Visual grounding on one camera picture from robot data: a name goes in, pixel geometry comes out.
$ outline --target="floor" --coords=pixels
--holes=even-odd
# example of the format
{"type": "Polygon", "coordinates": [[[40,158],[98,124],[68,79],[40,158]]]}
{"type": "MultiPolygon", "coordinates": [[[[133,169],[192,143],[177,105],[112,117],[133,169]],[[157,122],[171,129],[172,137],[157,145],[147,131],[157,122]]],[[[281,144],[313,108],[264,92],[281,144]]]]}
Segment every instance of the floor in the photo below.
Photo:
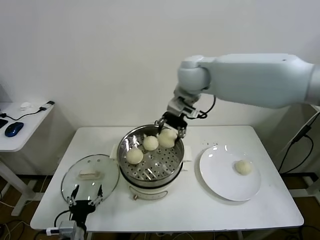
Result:
{"type": "MultiPolygon", "coordinates": [[[[30,179],[22,179],[25,183],[27,183],[30,179]]],[[[47,179],[44,183],[43,192],[47,188],[50,180],[47,179]]],[[[289,189],[299,189],[305,188],[306,185],[304,181],[299,177],[286,177],[284,179],[285,184],[289,189]]],[[[34,188],[37,192],[40,190],[43,180],[39,180],[34,188]]],[[[5,186],[6,182],[0,178],[0,189],[5,186]]],[[[10,187],[8,192],[3,196],[2,201],[9,204],[15,205],[20,197],[20,193],[16,191],[13,187],[10,187]]],[[[299,207],[303,217],[304,217],[304,224],[317,227],[320,229],[320,206],[318,205],[317,201],[314,198],[296,198],[295,202],[299,207]]],[[[7,223],[11,220],[22,220],[27,223],[30,223],[32,216],[38,206],[38,202],[30,202],[26,205],[19,217],[12,217],[11,211],[12,208],[0,204],[0,223],[7,223]]],[[[8,226],[12,229],[18,221],[10,223],[8,226]]],[[[290,228],[289,231],[294,232],[297,231],[295,228],[290,228]]],[[[22,225],[19,225],[14,231],[11,233],[11,240],[18,240],[19,235],[22,232],[22,225]]],[[[30,227],[26,226],[25,230],[20,238],[20,240],[33,240],[36,231],[31,229],[30,227]]],[[[4,236],[7,232],[1,236],[0,231],[0,240],[4,240],[4,236]]],[[[190,233],[194,240],[213,240],[214,233],[213,232],[201,232],[201,233],[190,233]]],[[[243,232],[243,236],[247,236],[250,234],[250,231],[243,232]]],[[[137,234],[137,233],[95,233],[92,237],[93,240],[173,240],[174,235],[165,235],[162,238],[157,236],[155,233],[147,234],[144,233],[137,234]]],[[[38,240],[57,240],[57,237],[48,237],[48,236],[39,236],[38,240]]],[[[188,235],[184,234],[176,238],[177,240],[188,240],[191,239],[188,235]]],[[[215,233],[216,240],[237,240],[237,234],[235,232],[216,232],[215,233]]],[[[320,232],[312,228],[305,228],[303,229],[303,240],[316,240],[320,239],[320,232]]],[[[265,240],[302,240],[298,238],[298,234],[289,234],[288,232],[284,231],[283,229],[276,230],[273,234],[266,237],[265,240]]]]}

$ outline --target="blue mouse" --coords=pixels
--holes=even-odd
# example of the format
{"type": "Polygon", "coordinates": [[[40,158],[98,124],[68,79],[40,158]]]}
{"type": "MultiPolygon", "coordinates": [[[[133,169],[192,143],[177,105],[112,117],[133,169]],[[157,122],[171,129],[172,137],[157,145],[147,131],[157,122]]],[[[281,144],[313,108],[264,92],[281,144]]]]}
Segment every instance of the blue mouse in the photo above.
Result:
{"type": "Polygon", "coordinates": [[[4,131],[4,135],[9,138],[14,137],[23,128],[23,126],[23,122],[16,121],[14,123],[11,123],[4,131]]]}

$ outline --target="white robotic arm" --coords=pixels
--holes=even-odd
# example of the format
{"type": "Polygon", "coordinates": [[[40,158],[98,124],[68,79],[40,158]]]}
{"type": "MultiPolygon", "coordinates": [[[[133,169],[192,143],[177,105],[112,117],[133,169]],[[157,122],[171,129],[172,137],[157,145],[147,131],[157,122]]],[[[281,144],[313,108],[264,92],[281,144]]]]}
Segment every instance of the white robotic arm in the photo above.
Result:
{"type": "Polygon", "coordinates": [[[320,103],[320,67],[289,54],[192,56],[178,69],[175,97],[168,112],[194,118],[200,94],[265,108],[320,103]]]}

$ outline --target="white table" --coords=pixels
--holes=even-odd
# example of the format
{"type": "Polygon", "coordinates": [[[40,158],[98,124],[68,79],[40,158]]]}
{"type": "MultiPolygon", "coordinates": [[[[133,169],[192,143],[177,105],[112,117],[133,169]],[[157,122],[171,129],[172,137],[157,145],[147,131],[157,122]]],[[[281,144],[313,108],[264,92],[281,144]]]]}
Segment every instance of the white table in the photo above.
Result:
{"type": "MultiPolygon", "coordinates": [[[[73,137],[32,220],[33,229],[52,227],[68,205],[60,193],[63,176],[81,158],[110,154],[113,145],[133,127],[83,127],[73,137]]],[[[190,146],[193,162],[181,172],[172,191],[163,199],[132,200],[120,176],[114,192],[89,214],[89,232],[209,232],[257,230],[300,226],[304,219],[273,162],[250,126],[189,127],[184,145],[190,146]],[[255,158],[261,188],[251,200],[233,202],[214,194],[201,180],[199,157],[214,143],[236,145],[255,158]]],[[[68,214],[59,220],[67,220],[68,214]]]]}
{"type": "MultiPolygon", "coordinates": [[[[39,107],[45,104],[42,103],[32,103],[32,107],[21,111],[21,102],[0,102],[1,113],[6,113],[10,117],[17,119],[24,114],[34,113],[39,110],[39,107]]],[[[8,120],[8,123],[0,129],[0,152],[17,152],[23,148],[41,122],[46,118],[49,112],[52,110],[53,106],[45,111],[38,112],[34,115],[29,115],[21,118],[18,122],[24,123],[23,128],[19,131],[16,136],[7,137],[5,136],[6,128],[16,121],[6,117],[3,118],[8,120]]],[[[21,193],[21,197],[15,208],[13,209],[11,215],[19,216],[25,203],[27,201],[40,201],[43,196],[42,193],[34,192],[33,187],[35,186],[35,180],[31,180],[28,185],[26,185],[19,177],[15,175],[14,172],[10,170],[2,161],[0,161],[0,176],[3,177],[8,183],[1,191],[2,196],[5,195],[10,185],[17,189],[21,193]]]]}

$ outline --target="steamed bun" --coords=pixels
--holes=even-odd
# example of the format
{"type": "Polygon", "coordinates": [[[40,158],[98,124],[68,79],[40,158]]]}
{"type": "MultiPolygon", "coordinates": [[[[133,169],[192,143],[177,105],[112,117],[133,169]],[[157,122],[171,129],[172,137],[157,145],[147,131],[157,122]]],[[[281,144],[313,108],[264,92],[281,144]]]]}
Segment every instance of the steamed bun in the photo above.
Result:
{"type": "Polygon", "coordinates": [[[154,151],[159,146],[158,139],[155,136],[146,136],[144,135],[143,147],[147,151],[154,151]]]}
{"type": "Polygon", "coordinates": [[[144,158],[143,152],[139,148],[131,148],[126,154],[126,160],[129,164],[136,165],[144,158]]]}
{"type": "Polygon", "coordinates": [[[159,144],[164,148],[173,148],[175,146],[175,140],[168,137],[166,134],[163,134],[162,132],[158,136],[159,144]]]}
{"type": "Polygon", "coordinates": [[[237,161],[234,167],[239,174],[244,176],[252,172],[252,164],[247,160],[237,161]]]}
{"type": "Polygon", "coordinates": [[[178,134],[176,133],[176,131],[173,129],[170,129],[170,128],[163,129],[160,134],[163,134],[167,138],[172,139],[172,140],[176,140],[178,137],[178,134]]]}

